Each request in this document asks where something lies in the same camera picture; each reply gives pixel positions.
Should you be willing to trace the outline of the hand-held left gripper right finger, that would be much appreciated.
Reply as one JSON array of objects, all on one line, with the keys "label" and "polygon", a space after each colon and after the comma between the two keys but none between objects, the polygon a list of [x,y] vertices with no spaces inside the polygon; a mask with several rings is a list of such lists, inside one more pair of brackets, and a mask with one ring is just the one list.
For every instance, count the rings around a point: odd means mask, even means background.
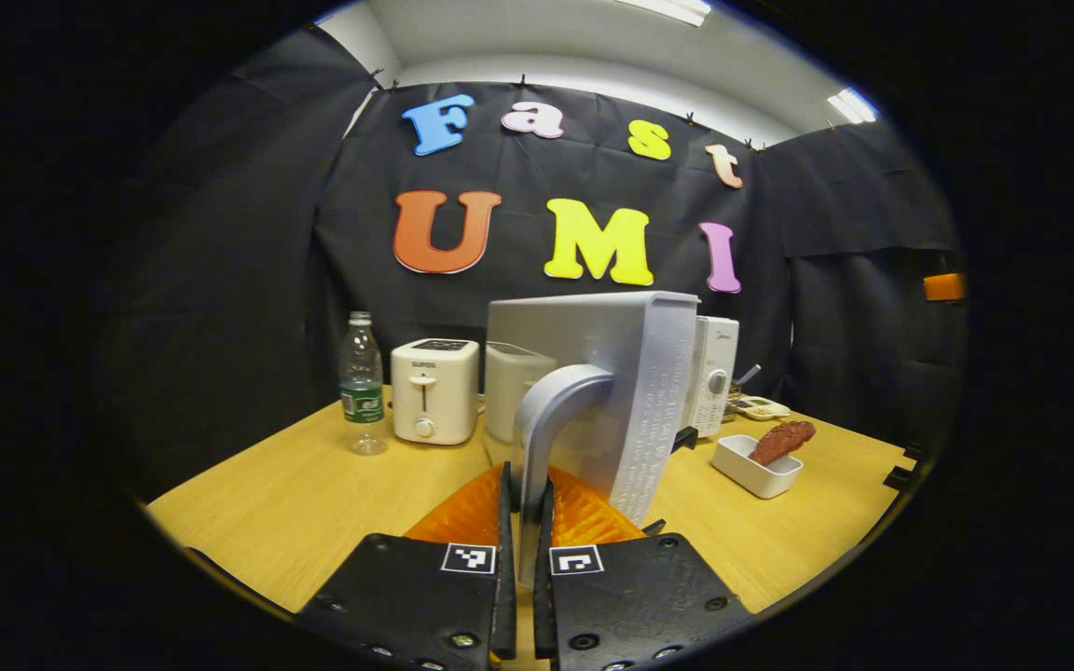
[{"label": "hand-held left gripper right finger", "polygon": [[633,527],[553,469],[534,566],[534,653],[554,670],[666,670],[754,622],[678,533]]}]

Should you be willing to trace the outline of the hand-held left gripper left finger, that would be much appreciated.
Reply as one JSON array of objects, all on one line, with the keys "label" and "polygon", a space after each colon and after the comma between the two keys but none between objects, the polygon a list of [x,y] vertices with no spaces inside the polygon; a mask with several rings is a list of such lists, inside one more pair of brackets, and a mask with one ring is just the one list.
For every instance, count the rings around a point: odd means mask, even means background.
[{"label": "hand-held left gripper left finger", "polygon": [[297,625],[389,670],[490,670],[516,658],[511,464],[494,469],[494,543],[372,533],[297,612]]}]

